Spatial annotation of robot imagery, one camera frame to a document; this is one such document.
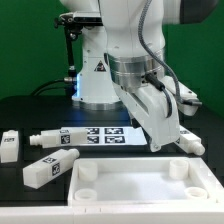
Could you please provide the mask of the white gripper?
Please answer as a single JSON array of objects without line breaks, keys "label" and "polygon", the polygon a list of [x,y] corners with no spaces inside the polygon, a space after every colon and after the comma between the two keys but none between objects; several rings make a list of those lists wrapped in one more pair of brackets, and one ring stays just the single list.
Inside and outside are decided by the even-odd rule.
[{"label": "white gripper", "polygon": [[180,135],[179,116],[176,101],[171,93],[172,113],[168,117],[168,103],[165,94],[151,84],[145,84],[133,92],[113,84],[116,94],[151,138],[150,149],[159,151],[162,146],[175,142]]}]

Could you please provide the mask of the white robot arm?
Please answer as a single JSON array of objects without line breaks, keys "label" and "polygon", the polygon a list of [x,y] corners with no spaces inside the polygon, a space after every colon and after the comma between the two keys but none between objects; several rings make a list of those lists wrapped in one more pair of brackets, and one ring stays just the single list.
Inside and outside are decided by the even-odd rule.
[{"label": "white robot arm", "polygon": [[219,0],[60,0],[67,16],[106,31],[103,50],[117,96],[134,123],[149,135],[150,149],[180,138],[180,112],[201,105],[164,61],[164,24],[204,21]]}]

